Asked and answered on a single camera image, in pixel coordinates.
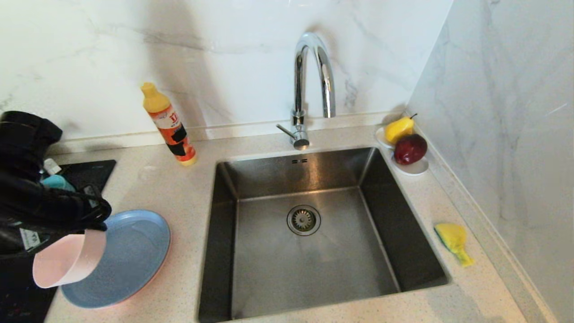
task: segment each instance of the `white label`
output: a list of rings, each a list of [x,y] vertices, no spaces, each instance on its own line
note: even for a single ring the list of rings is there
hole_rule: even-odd
[[[22,242],[24,243],[24,248],[26,251],[40,244],[40,237],[36,231],[30,231],[21,228],[20,235],[22,236]]]
[[[84,193],[91,195],[91,196],[96,196],[96,192],[94,192],[94,189],[91,186],[86,186],[84,188]],[[98,202],[94,201],[93,199],[89,199],[88,203],[90,203],[90,206],[93,208],[95,208],[96,206],[98,206]]]
[[[153,122],[155,122],[156,127],[160,129],[177,128],[181,124],[179,116],[177,115],[176,111],[173,110],[172,106],[169,106],[169,108],[167,108],[164,112],[155,116],[153,118]]]

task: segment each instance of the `blue plate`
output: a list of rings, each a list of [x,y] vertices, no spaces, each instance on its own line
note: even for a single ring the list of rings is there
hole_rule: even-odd
[[[110,306],[137,293],[160,269],[169,249],[168,224],[155,212],[121,212],[105,223],[106,250],[96,269],[61,287],[70,303],[85,309]]]

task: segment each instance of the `faucet spout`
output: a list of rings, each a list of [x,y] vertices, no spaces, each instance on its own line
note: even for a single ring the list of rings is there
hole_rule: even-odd
[[[299,39],[295,49],[295,107],[293,114],[301,114],[302,82],[305,73],[303,70],[303,59],[308,49],[313,53],[319,68],[321,92],[323,93],[323,117],[332,118],[335,116],[333,70],[331,69],[329,56],[327,56],[327,52],[325,51],[325,45],[314,33],[304,33]]]
[[[309,147],[309,137],[307,136],[307,126],[305,126],[305,110],[302,108],[302,86],[305,71],[303,71],[303,59],[308,50],[311,50],[321,79],[321,92],[323,93],[323,117],[332,118],[335,116],[335,83],[333,81],[333,70],[329,56],[325,51],[325,45],[314,33],[304,33],[295,50],[295,106],[291,111],[291,131],[277,125],[281,131],[289,135],[293,147],[298,150],[305,150]]]

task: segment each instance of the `black cooktop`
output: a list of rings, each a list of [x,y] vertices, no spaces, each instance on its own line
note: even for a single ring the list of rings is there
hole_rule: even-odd
[[[93,184],[100,191],[115,166],[115,160],[62,165],[59,175],[77,189]],[[41,289],[32,278],[34,257],[0,260],[0,322],[42,323],[57,287]]]

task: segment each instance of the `sponge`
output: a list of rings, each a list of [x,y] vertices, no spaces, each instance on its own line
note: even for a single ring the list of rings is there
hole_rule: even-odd
[[[464,250],[466,231],[462,226],[454,223],[440,223],[435,225],[435,231],[450,252],[458,257],[463,267],[474,264],[474,259],[470,258]]]

